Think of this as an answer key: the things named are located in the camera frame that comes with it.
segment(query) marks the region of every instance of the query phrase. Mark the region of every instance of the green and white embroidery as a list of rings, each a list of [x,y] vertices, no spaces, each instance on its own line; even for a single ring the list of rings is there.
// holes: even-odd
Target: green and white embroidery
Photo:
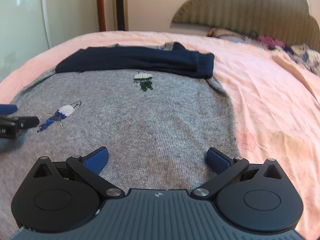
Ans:
[[[146,92],[148,89],[153,90],[151,79],[153,76],[147,73],[135,74],[133,80],[135,83],[140,83],[141,89]]]

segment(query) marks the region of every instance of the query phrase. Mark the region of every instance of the gold tower fan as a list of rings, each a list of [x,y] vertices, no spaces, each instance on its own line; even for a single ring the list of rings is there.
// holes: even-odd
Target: gold tower fan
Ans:
[[[128,31],[127,0],[113,0],[113,22],[115,31]]]

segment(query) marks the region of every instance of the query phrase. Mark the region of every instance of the brown wooden trim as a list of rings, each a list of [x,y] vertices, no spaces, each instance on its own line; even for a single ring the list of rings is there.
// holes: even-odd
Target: brown wooden trim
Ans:
[[[98,6],[98,18],[99,18],[99,30],[101,32],[106,31],[106,21],[104,17],[104,1],[103,0],[97,0],[97,6]]]

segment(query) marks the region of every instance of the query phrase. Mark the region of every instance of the upholstered headboard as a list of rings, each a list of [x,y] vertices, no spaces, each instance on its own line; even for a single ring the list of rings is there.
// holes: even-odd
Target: upholstered headboard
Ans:
[[[287,45],[307,44],[320,52],[320,30],[306,0],[189,0],[173,23],[222,27],[269,36]]]

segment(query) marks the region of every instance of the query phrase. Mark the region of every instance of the pile of clothes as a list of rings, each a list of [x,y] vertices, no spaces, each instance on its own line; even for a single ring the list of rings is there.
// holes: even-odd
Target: pile of clothes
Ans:
[[[259,36],[256,32],[250,32],[249,36],[246,36],[223,28],[211,29],[208,37],[251,44],[263,49],[284,50],[295,63],[320,77],[320,53],[310,49],[306,44],[287,46],[283,41]]]

